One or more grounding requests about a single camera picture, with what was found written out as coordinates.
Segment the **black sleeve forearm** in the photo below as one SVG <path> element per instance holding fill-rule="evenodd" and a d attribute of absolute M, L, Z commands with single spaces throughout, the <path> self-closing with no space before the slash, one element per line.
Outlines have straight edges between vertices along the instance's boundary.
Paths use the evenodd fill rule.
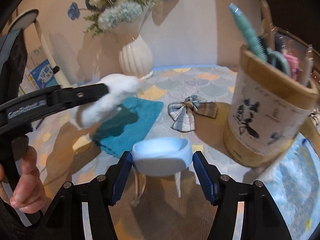
<path fill-rule="evenodd" d="M 31 225 L 24 226 L 21 222 L 20 217 L 17 212 L 6 202 L 1 199 L 1 235 L 0 240 L 10 240 L 10 239 L 33 239 L 35 236 L 35 231 L 40 224 L 40 221 L 43 218 L 43 212 L 38 211 L 35 213 L 36 215 L 40 215 L 39 220 Z"/>

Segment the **person's left hand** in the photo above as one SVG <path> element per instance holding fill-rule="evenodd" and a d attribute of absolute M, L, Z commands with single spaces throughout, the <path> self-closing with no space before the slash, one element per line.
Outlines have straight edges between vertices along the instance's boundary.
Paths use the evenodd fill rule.
<path fill-rule="evenodd" d="M 36 213 L 46 203 L 46 194 L 36 163 L 37 152 L 35 148 L 28 146 L 21 162 L 22 175 L 11 198 L 1 185 L 1 199 L 23 213 Z"/>

